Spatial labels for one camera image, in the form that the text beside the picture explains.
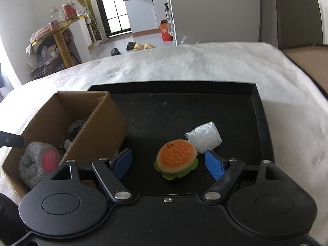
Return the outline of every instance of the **bed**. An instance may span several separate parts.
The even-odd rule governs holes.
[[[266,112],[276,164],[316,201],[310,235],[328,245],[328,101],[311,79],[266,43],[205,43],[107,57],[14,89],[0,104],[0,130],[21,134],[58,90],[95,84],[207,80],[256,83]],[[1,164],[10,148],[0,152]],[[19,202],[4,176],[0,191]]]

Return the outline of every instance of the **brown leather headboard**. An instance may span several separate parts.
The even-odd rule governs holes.
[[[317,0],[262,0],[262,42],[278,49],[322,45]]]

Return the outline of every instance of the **hamburger plush toy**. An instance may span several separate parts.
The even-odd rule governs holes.
[[[197,150],[193,144],[186,140],[174,140],[160,149],[154,167],[168,180],[182,178],[197,167],[196,157]]]

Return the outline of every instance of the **slipper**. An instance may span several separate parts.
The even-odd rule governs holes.
[[[114,56],[114,55],[119,55],[121,54],[120,51],[117,49],[117,48],[114,48],[111,52],[110,52],[111,56]]]
[[[150,43],[145,43],[145,50],[147,49],[152,49],[155,48],[153,45],[151,45]]]
[[[131,51],[133,50],[134,46],[136,45],[136,42],[128,42],[127,46],[126,46],[126,50],[127,51]]]
[[[134,46],[133,50],[138,51],[138,50],[142,50],[143,46],[141,43],[136,43],[136,45]]]

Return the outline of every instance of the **plastic bag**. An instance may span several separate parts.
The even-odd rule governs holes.
[[[214,149],[222,142],[214,122],[198,126],[193,131],[186,133],[186,138],[201,154],[204,154],[207,150]]]

